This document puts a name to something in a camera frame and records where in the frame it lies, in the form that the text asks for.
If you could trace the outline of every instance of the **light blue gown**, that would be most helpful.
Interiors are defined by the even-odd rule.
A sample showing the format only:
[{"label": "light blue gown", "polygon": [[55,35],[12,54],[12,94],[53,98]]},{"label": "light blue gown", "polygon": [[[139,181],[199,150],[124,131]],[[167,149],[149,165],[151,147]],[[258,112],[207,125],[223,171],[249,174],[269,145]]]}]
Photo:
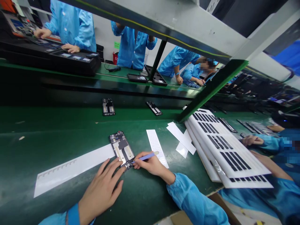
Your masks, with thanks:
[{"label": "light blue gown", "polygon": [[236,206],[279,218],[283,225],[300,224],[300,153],[293,146],[295,140],[300,141],[300,131],[286,129],[281,134],[285,137],[256,136],[264,140],[259,147],[276,154],[273,161],[294,181],[267,175],[274,189],[223,189],[219,193]]},{"label": "light blue gown", "polygon": [[176,46],[164,59],[157,69],[161,75],[167,77],[174,76],[174,68],[179,65],[179,70],[185,67],[189,62],[196,64],[199,54]]},{"label": "light blue gown", "polygon": [[191,80],[192,77],[199,79],[200,75],[203,73],[201,69],[199,69],[200,64],[194,65],[189,64],[185,70],[180,74],[183,80]]},{"label": "light blue gown", "polygon": [[51,0],[52,18],[45,28],[59,35],[63,44],[77,45],[80,49],[96,52],[93,15],[90,12]]},{"label": "light blue gown", "polygon": [[[181,173],[176,173],[175,176],[175,183],[170,186],[167,185],[167,190],[178,208],[185,211],[194,225],[229,225],[226,213],[218,204],[201,194],[196,185],[187,176]],[[66,212],[49,216],[40,222],[39,225],[53,224],[65,225]]]},{"label": "light blue gown", "polygon": [[115,22],[111,21],[112,31],[115,36],[121,36],[121,45],[118,53],[118,66],[142,70],[146,47],[154,49],[157,38],[153,42],[149,41],[149,35],[138,31],[135,41],[135,30],[130,27],[119,29]]}]

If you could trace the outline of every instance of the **vertical metal pole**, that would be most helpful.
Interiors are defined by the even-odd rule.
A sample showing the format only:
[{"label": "vertical metal pole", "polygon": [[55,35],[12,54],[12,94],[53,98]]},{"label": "vertical metal pole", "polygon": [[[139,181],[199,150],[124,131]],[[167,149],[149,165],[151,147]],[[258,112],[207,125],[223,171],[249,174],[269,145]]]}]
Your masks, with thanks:
[{"label": "vertical metal pole", "polygon": [[216,94],[228,81],[248,65],[248,61],[232,59],[222,68],[215,77],[207,84],[185,110],[178,116],[177,121],[182,123],[187,120],[198,108],[203,106],[214,94]]},{"label": "vertical metal pole", "polygon": [[155,58],[155,61],[154,61],[151,73],[150,73],[150,78],[149,78],[150,81],[152,81],[152,79],[154,77],[154,74],[156,72],[157,66],[158,66],[159,61],[160,61],[160,59],[162,57],[162,54],[163,54],[163,50],[165,49],[166,43],[167,42],[164,41],[164,40],[162,40],[162,42],[160,43],[160,46],[159,46],[159,49],[158,49],[158,52],[157,52],[157,55],[156,55],[156,58]]}]

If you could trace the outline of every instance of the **green metal frame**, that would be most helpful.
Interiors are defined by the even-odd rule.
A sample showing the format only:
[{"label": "green metal frame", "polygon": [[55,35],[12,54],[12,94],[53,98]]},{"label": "green metal frame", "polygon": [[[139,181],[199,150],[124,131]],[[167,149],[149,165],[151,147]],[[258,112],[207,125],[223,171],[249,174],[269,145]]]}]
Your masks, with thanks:
[{"label": "green metal frame", "polygon": [[186,121],[198,108],[203,106],[214,94],[224,87],[226,83],[237,75],[238,72],[244,69],[248,63],[248,61],[241,59],[230,60],[178,116],[177,121],[179,123]]}]

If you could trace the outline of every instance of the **blue pen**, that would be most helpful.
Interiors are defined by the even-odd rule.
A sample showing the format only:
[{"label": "blue pen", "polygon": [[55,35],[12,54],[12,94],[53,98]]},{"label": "blue pen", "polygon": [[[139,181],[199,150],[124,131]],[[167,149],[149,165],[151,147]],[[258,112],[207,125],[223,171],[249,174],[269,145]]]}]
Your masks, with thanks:
[{"label": "blue pen", "polygon": [[159,154],[159,152],[156,151],[156,152],[153,152],[153,153],[151,153],[151,154],[149,154],[149,155],[140,157],[139,160],[144,161],[144,160],[146,160],[146,159],[148,159],[148,158],[151,158],[151,157],[153,157],[153,156],[155,156],[155,155],[158,155],[158,154]]}]

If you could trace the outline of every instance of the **worker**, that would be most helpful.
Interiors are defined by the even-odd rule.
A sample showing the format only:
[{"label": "worker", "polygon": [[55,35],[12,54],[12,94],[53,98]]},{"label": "worker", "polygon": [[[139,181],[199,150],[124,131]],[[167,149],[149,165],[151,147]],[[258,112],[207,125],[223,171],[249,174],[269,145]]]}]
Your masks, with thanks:
[{"label": "worker", "polygon": [[212,61],[205,59],[204,62],[199,64],[189,64],[185,70],[180,74],[183,80],[196,82],[200,86],[205,84],[203,79],[200,79],[200,75],[203,73],[213,73],[215,72],[214,64]]},{"label": "worker", "polygon": [[77,53],[81,49],[96,52],[96,39],[93,15],[90,12],[51,0],[51,21],[45,28],[34,32],[36,38],[45,39],[51,34],[59,35],[63,49]]},{"label": "worker", "polygon": [[[139,153],[135,158],[134,168],[140,169],[142,167],[151,174],[161,177],[167,183],[167,190],[174,202],[181,210],[186,212],[193,224],[229,225],[228,217],[224,210],[201,194],[196,185],[187,176],[181,173],[172,173],[161,164],[156,156],[148,159],[147,162],[139,160],[140,157],[150,153],[152,152]],[[67,212],[47,217],[40,225],[65,225],[66,221],[68,221],[69,225],[93,224],[94,218],[111,207],[122,190],[123,181],[119,182],[115,190],[113,189],[125,171],[125,167],[121,167],[113,177],[112,175],[123,162],[116,158],[104,170],[108,162],[109,159],[100,166],[98,173],[78,204]]]},{"label": "worker", "polygon": [[[245,146],[256,145],[275,154],[272,160],[251,151],[272,173],[272,176],[265,176],[274,188],[223,189],[219,191],[220,195],[242,209],[266,213],[272,221],[279,219],[283,225],[300,224],[300,130],[285,129],[281,138],[250,135],[242,143]],[[255,219],[254,213],[251,213],[251,218]],[[262,222],[268,222],[267,216],[264,220]]]},{"label": "worker", "polygon": [[157,38],[138,30],[111,21],[115,36],[121,36],[121,47],[118,53],[118,66],[142,70],[146,47],[154,49]]},{"label": "worker", "polygon": [[189,62],[192,62],[192,64],[196,65],[204,62],[205,59],[205,57],[200,57],[199,54],[176,46],[165,57],[157,70],[163,76],[174,77],[175,75],[177,83],[181,85],[183,83],[183,79],[179,75],[179,71]]}]

